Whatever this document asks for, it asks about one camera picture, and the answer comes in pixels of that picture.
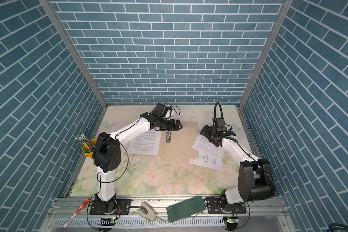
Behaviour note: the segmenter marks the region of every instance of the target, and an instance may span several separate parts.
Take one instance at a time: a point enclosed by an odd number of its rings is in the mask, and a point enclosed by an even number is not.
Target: red marker
[[[71,218],[63,225],[63,229],[66,229],[67,226],[71,223],[71,221],[78,215],[78,213],[80,212],[80,210],[86,206],[86,204],[88,204],[89,202],[89,198],[87,198],[84,203],[76,210],[76,212],[74,212],[74,214],[71,216]]]

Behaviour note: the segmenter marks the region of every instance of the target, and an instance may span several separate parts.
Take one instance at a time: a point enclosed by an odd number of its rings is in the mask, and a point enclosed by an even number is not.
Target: table
[[[173,113],[172,118],[196,121],[199,129],[205,124],[212,125],[214,106],[180,105],[179,107],[181,114]],[[153,105],[109,106],[96,135],[121,129],[138,119],[140,114],[150,112],[153,108]],[[222,109],[226,123],[232,126],[232,131],[240,142],[251,150],[237,108],[223,105]],[[224,189],[237,186],[239,166],[228,152],[223,156],[222,170],[190,165],[189,158],[130,155],[129,159],[125,174],[115,182],[115,191],[119,196],[219,194]],[[121,164],[115,172],[116,178],[124,171],[126,162],[126,154],[122,154]],[[98,192],[96,175],[94,161],[86,158],[70,196],[91,196]]]

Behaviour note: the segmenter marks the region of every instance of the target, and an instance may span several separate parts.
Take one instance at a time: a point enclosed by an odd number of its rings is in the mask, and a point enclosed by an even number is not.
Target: blue brick wall
[[[348,225],[348,1],[293,2],[245,114],[296,230]]]
[[[40,228],[101,112],[39,2],[0,0],[0,232]]]
[[[238,103],[282,2],[52,1],[110,105]]]

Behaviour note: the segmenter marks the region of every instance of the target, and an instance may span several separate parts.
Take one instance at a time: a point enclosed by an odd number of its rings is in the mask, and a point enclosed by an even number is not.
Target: paper document
[[[222,170],[223,156],[212,156],[200,153],[200,158],[190,159],[190,164]]]
[[[202,135],[198,135],[195,142],[192,145],[192,148],[200,152],[201,154],[205,155],[212,155],[213,157],[219,157],[220,159],[223,158],[224,155],[224,148],[221,146],[216,147],[214,144],[209,142],[209,140]]]
[[[128,154],[131,155],[158,155],[161,131],[150,130],[141,133],[130,141]]]

